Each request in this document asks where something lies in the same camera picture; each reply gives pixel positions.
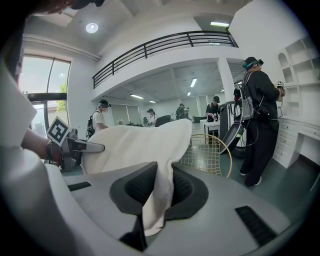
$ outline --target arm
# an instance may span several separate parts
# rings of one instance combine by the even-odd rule
[[[208,116],[209,113],[210,113],[210,104],[206,106],[205,115]]]
[[[96,126],[99,127],[100,130],[103,130],[103,129],[108,128],[108,126],[106,126],[104,124],[104,121],[103,121],[101,115],[102,115],[101,113],[96,112],[93,114],[92,118],[94,118]]]
[[[269,76],[262,71],[256,71],[252,75],[254,75],[254,84],[257,90],[259,90],[268,101],[275,102],[280,95],[280,91],[274,87]]]
[[[47,144],[49,139],[35,134],[32,130],[28,129],[26,132],[21,147],[35,152],[41,159],[48,159]],[[52,160],[60,163],[61,151],[57,144],[52,143]]]
[[[108,128],[108,126],[104,125],[103,123],[97,123],[96,126],[98,126],[100,130]]]

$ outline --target white sleeve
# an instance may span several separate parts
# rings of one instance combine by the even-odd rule
[[[96,124],[105,124],[104,120],[102,119],[102,114],[95,112],[92,116]]]
[[[20,147],[37,111],[19,90],[7,67],[0,63],[0,146]]]

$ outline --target fluorescent light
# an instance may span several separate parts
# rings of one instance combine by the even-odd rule
[[[138,95],[135,95],[135,94],[130,94],[130,96],[135,97],[135,98],[138,98],[138,99],[143,99],[142,97],[140,97],[140,96],[138,96]]]
[[[98,31],[98,25],[96,23],[89,23],[88,25],[85,26],[85,30],[88,33],[95,33]]]
[[[190,87],[194,87],[195,86],[195,84],[196,84],[196,81],[197,81],[197,79],[195,78],[195,79],[192,79],[192,83],[191,83],[191,86]]]
[[[211,26],[219,26],[219,27],[229,27],[230,24],[212,21],[212,22],[210,23],[210,25],[211,25]]]

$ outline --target black pants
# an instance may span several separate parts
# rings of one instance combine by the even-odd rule
[[[270,119],[252,119],[246,129],[245,159],[240,169],[248,174],[245,185],[250,187],[258,183],[269,160],[274,154],[278,137],[278,121]]]

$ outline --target glass window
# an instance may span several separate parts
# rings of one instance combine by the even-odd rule
[[[52,66],[48,93],[66,93],[70,63],[55,60]]]
[[[137,106],[126,106],[130,122],[135,125],[141,125],[140,113]]]
[[[52,65],[52,59],[23,57],[19,77],[19,88],[22,92],[45,93]]]
[[[69,62],[26,55],[23,57],[18,87],[22,92],[28,94],[48,93],[49,95],[50,93],[64,93],[66,99],[69,69]],[[66,124],[69,124],[66,100],[47,101],[45,97],[41,99],[41,103],[35,103],[36,105],[33,106],[37,110],[37,114],[31,124],[31,128],[35,133],[46,137],[46,130],[56,116],[60,117]]]
[[[117,124],[118,120],[123,120],[123,124],[129,124],[128,111],[126,105],[111,105],[112,107],[112,118],[114,124]]]
[[[52,124],[52,122],[55,120],[57,116],[61,118],[62,121],[64,121],[67,125],[69,124],[66,100],[48,101],[49,126]]]
[[[42,137],[47,137],[44,116],[44,105],[34,105],[33,107],[36,109],[36,115],[32,120],[31,130]]]

